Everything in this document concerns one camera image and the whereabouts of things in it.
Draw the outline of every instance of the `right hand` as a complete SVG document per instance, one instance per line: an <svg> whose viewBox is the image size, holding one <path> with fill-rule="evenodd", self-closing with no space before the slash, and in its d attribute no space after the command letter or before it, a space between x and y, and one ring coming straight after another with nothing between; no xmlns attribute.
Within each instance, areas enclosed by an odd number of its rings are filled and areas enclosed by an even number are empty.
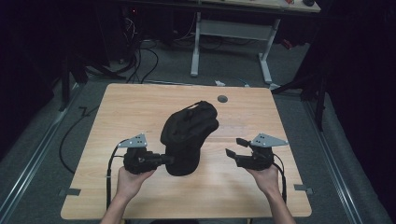
<svg viewBox="0 0 396 224"><path fill-rule="evenodd" d="M125 170L125 167L119 169L119 179L117 184L116 197L125 200L127 203L139 192L143 182L154 174L155 170L145 172L140 175L134 175Z"/></svg>
<svg viewBox="0 0 396 224"><path fill-rule="evenodd" d="M278 181L278 170L274 165L268 169L256 171L246 169L256 180L259 189L265 194L280 193Z"/></svg>

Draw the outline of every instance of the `wooden table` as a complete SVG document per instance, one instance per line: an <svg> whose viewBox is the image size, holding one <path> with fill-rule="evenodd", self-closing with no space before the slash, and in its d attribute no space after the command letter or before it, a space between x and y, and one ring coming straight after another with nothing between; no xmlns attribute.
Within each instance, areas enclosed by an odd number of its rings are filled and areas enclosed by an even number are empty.
<svg viewBox="0 0 396 224"><path fill-rule="evenodd" d="M227 96L228 102L218 102L219 95ZM249 148L235 143L236 137L252 140L258 133L266 133L287 140L269 90L131 84L107 87L70 186L81 192L66 197L62 217L101 218L106 211L107 163L116 144L144 133L148 150L163 154L165 146L160 136L165 121L201 100L218 110L219 128L206 138L198 168L191 175L172 176L164 165L158 167L131 200L124 218L270 217L269 204L253 177L225 154L225 148L229 148L237 154L250 155ZM294 185L303 183L290 147L274 147L273 151L285 163L291 213L295 217L309 216L311 207L306 193L294 189ZM125 148L119 148L117 155L125 152ZM112 196L121 166L122 158L115 158Z"/></svg>

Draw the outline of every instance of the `cable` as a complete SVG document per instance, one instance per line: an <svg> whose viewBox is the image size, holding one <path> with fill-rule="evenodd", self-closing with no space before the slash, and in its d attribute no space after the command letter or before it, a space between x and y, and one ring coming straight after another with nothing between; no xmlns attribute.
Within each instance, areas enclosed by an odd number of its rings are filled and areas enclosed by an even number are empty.
<svg viewBox="0 0 396 224"><path fill-rule="evenodd" d="M184 39L184 40L178 40L178 41L175 41L174 43L176 44L176 45L178 45L178 46L182 46L182 47L188 47L188 46L191 46L191 45L193 45L194 44L194 40L190 40L190 38L186 38L186 39ZM182 42L182 41L189 41L189 44L180 44L179 42Z"/></svg>
<svg viewBox="0 0 396 224"><path fill-rule="evenodd" d="M65 162L64 162L64 156L62 154L62 150L63 150L63 146L64 146L64 140L66 139L67 135L70 134L70 132L74 129L74 127L76 127L76 125L78 125L84 118L88 117L93 111L97 110L99 108L99 105L96 106L94 109L92 109L91 111L89 111L87 114L85 114L84 116L82 116L80 119L78 119L70 128L69 130L67 130L66 134L64 135L64 138L61 141L61 144L59 145L59 159L61 159L61 163L64 166L64 168L66 168L67 171L69 171L72 175L76 172L74 170L72 170Z"/></svg>
<svg viewBox="0 0 396 224"><path fill-rule="evenodd" d="M106 70L108 70L110 73L112 73L114 75L119 75L121 73L127 72L128 70L130 70L131 68L133 68L135 66L136 57L135 57L134 53L132 53L132 50L140 48L140 44L141 44L141 42L139 41L141 34L136 32L136 26L134 25L134 22L131 19L129 19L129 18L123 18L123 19L125 21L129 22L128 24L126 24L128 27L126 27L123 30L123 32L122 32L124 37L125 37L125 39L126 39L126 48L127 48L127 56L126 56L126 58L128 58L130 54L132 54L132 56L129 59L129 63L125 67L123 67L123 68L121 68L119 70L116 70L116 71L113 72L110 69L106 68ZM131 35L131 38L129 38L129 35L130 35L129 33L130 33L131 27L133 27L132 35ZM102 76L102 75L105 74L103 72L92 71L88 67L85 67L85 71L87 73L90 73L90 74L95 75L95 76Z"/></svg>
<svg viewBox="0 0 396 224"><path fill-rule="evenodd" d="M146 77L148 77L149 74L150 74L152 71L154 71L154 69L157 67L158 61L159 61L159 57L158 57L158 54L157 54L156 52L152 51L151 49L146 49L146 50L148 50L148 51L150 51L151 53L153 53L153 54L155 55L157 61L155 62L154 67L153 67L147 74L145 74L145 75L143 76L142 80L140 81L140 84L143 84L143 82L145 81Z"/></svg>
<svg viewBox="0 0 396 224"><path fill-rule="evenodd" d="M276 156L280 160L280 163L282 164L282 168L280 168L279 165L277 165L276 163L273 163L273 165L282 174L282 198L283 198L283 201L286 203L288 195L287 195L287 191L286 191L285 166L283 165L283 161L276 154L274 154L274 156Z"/></svg>
<svg viewBox="0 0 396 224"><path fill-rule="evenodd" d="M191 35L191 36L187 36L187 35L189 35L191 33L191 30L192 30L192 27L194 26L194 22L195 22L196 17L197 17L197 13L195 12L194 13L194 17L192 18L192 23L191 23L189 31L183 37L181 37L179 39L174 39L175 42L177 42L179 40L190 39L191 37L195 36L195 34Z"/></svg>
<svg viewBox="0 0 396 224"><path fill-rule="evenodd" d="M254 44L254 43L258 42L258 41L259 40L249 39L249 40L247 40L244 43L237 43L237 42L234 42L234 41L227 40L227 38L224 39L224 43L232 44L232 45L239 45L239 46L245 46L245 45L249 45L249 44Z"/></svg>
<svg viewBox="0 0 396 224"><path fill-rule="evenodd" d="M139 52L139 63L137 64L137 67L136 66L134 67L134 72L128 77L128 79L126 80L126 83L128 83L131 80L132 77L134 78L134 76L137 73L137 70L139 70L139 68L140 68L140 64L141 64L141 61L142 61L142 54L140 52L140 48L139 48L138 52Z"/></svg>
<svg viewBox="0 0 396 224"><path fill-rule="evenodd" d="M250 87L250 85L242 78L239 77L235 77L236 79L238 79L239 81L243 82L245 84L245 87Z"/></svg>
<svg viewBox="0 0 396 224"><path fill-rule="evenodd" d="M223 44L223 38L222 37L212 37L212 38L206 38L205 40L208 40L208 39L219 39L219 44L217 45L217 46L215 46L214 48L206 48L206 47L204 47L203 45L201 45L200 44L200 48L202 48L202 49L207 49L207 50L214 50L214 49L218 49L218 48L220 48L221 46L222 46L222 44Z"/></svg>
<svg viewBox="0 0 396 224"><path fill-rule="evenodd" d="M111 154L110 160L108 160L107 175L106 175L106 209L110 206L111 203L111 164L113 163L114 157L119 157L116 156L117 149L119 149L119 144L127 140L128 139L124 139L116 145L116 147L113 150L113 153Z"/></svg>

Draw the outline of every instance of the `black cable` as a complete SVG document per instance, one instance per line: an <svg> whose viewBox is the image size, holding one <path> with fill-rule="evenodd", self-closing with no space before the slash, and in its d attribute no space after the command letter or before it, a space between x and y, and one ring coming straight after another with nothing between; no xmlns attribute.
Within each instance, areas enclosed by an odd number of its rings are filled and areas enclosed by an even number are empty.
<svg viewBox="0 0 396 224"><path fill-rule="evenodd" d="M192 28L194 27L195 19L196 19L196 18L197 18L197 13L195 12L195 13L194 13L194 17L192 18L192 22L191 22L191 26L190 26L189 31L187 31L187 33L186 33L185 35L183 35L181 38L174 39L173 41L174 41L175 43L176 43L177 41L189 39L189 38L195 36L195 35L190 35L190 36L188 36L188 35L191 33Z"/></svg>
<svg viewBox="0 0 396 224"><path fill-rule="evenodd" d="M158 54L157 54L156 52L154 52L154 51L151 50L151 49L146 49L146 50L148 50L148 51L150 51L151 53L153 53L153 54L155 55L157 61L155 62L154 67L153 67L147 74L145 74L145 75L143 76L142 80L140 81L140 84L143 84L143 82L145 81L146 77L148 77L149 74L151 74L151 72L154 71L154 69L157 67L158 61L159 61L159 57L158 57Z"/></svg>
<svg viewBox="0 0 396 224"><path fill-rule="evenodd" d="M254 43L258 42L258 40L254 40L254 39L249 39L249 40L247 40L244 43L237 43L237 42L230 41L230 40L227 40L227 39L224 39L223 41L224 41L224 43L232 44L232 45L238 45L238 46L245 46L245 45L254 44Z"/></svg>
<svg viewBox="0 0 396 224"><path fill-rule="evenodd" d="M125 142L126 140L128 139L122 140L117 144L117 146L113 150L113 153L111 154L110 160L108 161L107 175L106 175L106 209L111 204L111 164L113 163L114 157L118 157L116 156L116 152L117 149L119 149L119 144Z"/></svg>
<svg viewBox="0 0 396 224"><path fill-rule="evenodd" d="M202 46L201 44L200 44L200 48L206 49L206 50L214 50L214 49L220 48L220 47L222 46L222 44L223 44L223 38L222 38L222 37L219 37L219 44L218 44L217 46L215 46L214 48L206 48L206 47Z"/></svg>
<svg viewBox="0 0 396 224"><path fill-rule="evenodd" d="M191 40L192 37L193 36L191 36L189 38L186 38L186 39L183 39L183 40L174 41L174 43L176 45L179 45L179 46L182 46L182 47L189 47L189 46L191 46L191 45L193 45L195 43L194 40ZM180 44L179 42L189 42L189 44Z"/></svg>
<svg viewBox="0 0 396 224"><path fill-rule="evenodd" d="M139 70L139 68L140 68L140 64L141 64L141 62L142 62L142 53L141 53L141 51L140 51L140 48L139 48L138 53L139 53L139 63L137 64L137 67L134 68L134 72L133 72L133 73L128 77L128 79L126 80L126 83L128 83L129 81L131 81L131 78L134 77L134 76L136 75L137 70Z"/></svg>
<svg viewBox="0 0 396 224"><path fill-rule="evenodd" d="M282 174L282 198L283 198L283 201L286 203L288 195L287 195L287 191L286 191L285 166L283 165L283 161L276 154L274 154L274 156L276 156L280 160L280 163L282 164L282 168L280 168L279 165L277 165L276 163L273 163L273 165Z"/></svg>
<svg viewBox="0 0 396 224"><path fill-rule="evenodd" d="M114 72L112 72L112 71L110 71L109 69L106 68L106 70L109 70L109 72L111 72L111 74L113 74L113 75L119 75L119 74L122 74L124 72L127 72L127 71L131 70L135 66L136 57L135 57L133 51L135 49L140 48L140 45L141 45L140 37L141 37L142 34L140 32L135 33L137 28L134 25L134 22L131 19L129 19L129 18L122 18L122 19L130 21L131 22L131 26L134 27L134 29L132 30L133 33L132 33L131 40L129 40L129 37L128 37L130 35L129 31L126 30L126 29L124 29L124 31L123 31L123 34L126 36L126 45L127 45L126 46L126 50L127 50L127 56L126 57L129 57L130 54L132 54L132 55L130 57L130 60L129 60L128 64L125 67L122 67L121 69L116 70ZM90 74L95 75L95 76L102 76L102 75L105 74L103 72L92 71L88 67L85 67L85 71L87 73L90 73Z"/></svg>
<svg viewBox="0 0 396 224"><path fill-rule="evenodd" d="M66 132L64 135L64 138L62 138L61 144L59 145L59 159L61 159L61 163L68 170L72 175L75 173L74 170L72 170L65 162L64 162L64 156L62 154L63 146L64 146L64 140L66 139L67 135L70 134L70 132L78 125L84 118L88 117L93 111L97 110L99 108L99 105L96 106L94 109L90 110L87 114L82 116L80 119L78 119Z"/></svg>

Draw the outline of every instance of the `black cloth bag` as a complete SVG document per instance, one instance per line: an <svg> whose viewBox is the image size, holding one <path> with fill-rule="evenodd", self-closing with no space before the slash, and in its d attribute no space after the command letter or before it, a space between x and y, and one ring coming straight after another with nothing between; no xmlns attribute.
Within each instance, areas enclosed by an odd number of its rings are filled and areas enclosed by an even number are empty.
<svg viewBox="0 0 396 224"><path fill-rule="evenodd" d="M219 127L217 115L212 104L201 101L172 114L165 122L161 142L166 145L165 155L175 158L174 163L166 165L170 175L195 171L204 141Z"/></svg>

